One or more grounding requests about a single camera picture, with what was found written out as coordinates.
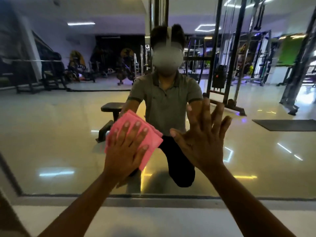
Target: ceiling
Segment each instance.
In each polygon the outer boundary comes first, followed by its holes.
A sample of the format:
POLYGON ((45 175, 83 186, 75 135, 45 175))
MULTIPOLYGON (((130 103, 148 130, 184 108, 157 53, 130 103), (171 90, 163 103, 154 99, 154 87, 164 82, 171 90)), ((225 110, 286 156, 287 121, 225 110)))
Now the ceiling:
MULTIPOLYGON (((69 21, 94 21, 92 27, 73 27, 86 34, 144 34, 148 11, 148 0, 10 0, 17 9, 30 17, 41 17, 67 26, 69 21)), ((169 24, 179 23, 189 34, 200 24, 215 23, 218 0, 170 0, 169 24)), ((263 26, 275 31, 304 31, 316 0, 273 0, 267 3, 263 26)), ((233 21, 232 7, 223 7, 221 28, 225 32, 235 31, 239 9, 236 8, 233 21)), ((251 9, 246 12, 243 31, 250 22, 251 9)))

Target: weight bench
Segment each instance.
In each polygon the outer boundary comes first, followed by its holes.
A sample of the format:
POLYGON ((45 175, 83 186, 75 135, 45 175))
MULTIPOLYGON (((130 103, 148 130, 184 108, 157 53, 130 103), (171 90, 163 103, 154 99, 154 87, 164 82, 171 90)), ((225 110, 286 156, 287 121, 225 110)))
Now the weight bench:
POLYGON ((110 120, 108 123, 105 124, 104 127, 99 130, 99 137, 95 139, 98 143, 105 141, 105 137, 107 133, 110 131, 112 125, 115 121, 119 118, 119 114, 122 111, 122 108, 125 103, 121 102, 109 102, 101 107, 102 112, 112 112, 113 113, 113 120, 110 120))

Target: vr headset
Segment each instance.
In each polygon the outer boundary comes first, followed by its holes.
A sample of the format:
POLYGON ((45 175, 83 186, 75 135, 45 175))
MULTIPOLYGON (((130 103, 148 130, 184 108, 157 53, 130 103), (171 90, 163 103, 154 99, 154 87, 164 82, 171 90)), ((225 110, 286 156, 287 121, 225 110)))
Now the vr headset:
POLYGON ((153 49, 152 64, 156 67, 177 69, 183 62, 182 46, 171 41, 171 27, 167 27, 166 43, 158 43, 153 49))

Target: folded cloth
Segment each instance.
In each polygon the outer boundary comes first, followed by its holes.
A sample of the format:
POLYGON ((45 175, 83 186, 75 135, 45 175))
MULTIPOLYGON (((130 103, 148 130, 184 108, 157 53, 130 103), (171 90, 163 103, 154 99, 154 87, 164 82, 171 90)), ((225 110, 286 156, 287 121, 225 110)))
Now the folded cloth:
POLYGON ((148 128, 148 133, 145 137, 145 139, 140 144, 139 148, 143 147, 144 145, 148 145, 148 150, 146 151, 144 158, 139 166, 139 169, 141 171, 144 170, 145 166, 147 165, 151 155, 153 154, 154 150, 160 146, 162 143, 162 133, 158 130, 156 130, 155 127, 153 127, 151 124, 147 123, 143 119, 141 119, 138 115, 136 115, 133 111, 128 110, 124 115, 121 116, 120 119, 118 119, 113 126, 111 127, 110 133, 108 134, 106 140, 105 140, 105 153, 107 152, 107 147, 109 146, 110 136, 114 133, 115 129, 118 129, 118 133, 123 128, 123 125, 126 121, 130 122, 130 127, 127 131, 127 134, 131 131, 132 127, 137 121, 141 122, 141 126, 139 128, 139 132, 141 132, 145 127, 148 128))

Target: shirt sleeve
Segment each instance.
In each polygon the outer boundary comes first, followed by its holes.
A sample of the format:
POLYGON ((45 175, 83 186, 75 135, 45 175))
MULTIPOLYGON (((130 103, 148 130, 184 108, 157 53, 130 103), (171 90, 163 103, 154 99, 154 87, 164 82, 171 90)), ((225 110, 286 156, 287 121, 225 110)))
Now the shirt sleeve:
POLYGON ((137 79, 130 91, 130 95, 128 96, 127 100, 136 100, 141 103, 145 98, 145 83, 142 78, 137 79))
POLYGON ((189 104, 196 100, 203 100, 202 90, 196 80, 192 78, 188 81, 188 94, 186 99, 189 104))

